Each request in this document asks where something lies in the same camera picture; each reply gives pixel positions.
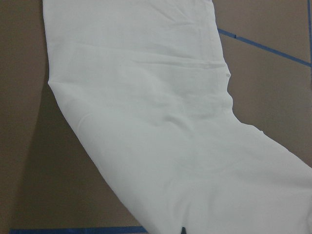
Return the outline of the white long-sleeve printed shirt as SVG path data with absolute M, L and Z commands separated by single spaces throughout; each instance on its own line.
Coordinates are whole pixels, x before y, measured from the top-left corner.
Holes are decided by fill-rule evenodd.
M 210 0 L 45 0 L 49 80 L 151 234 L 309 234 L 312 170 L 233 114 Z

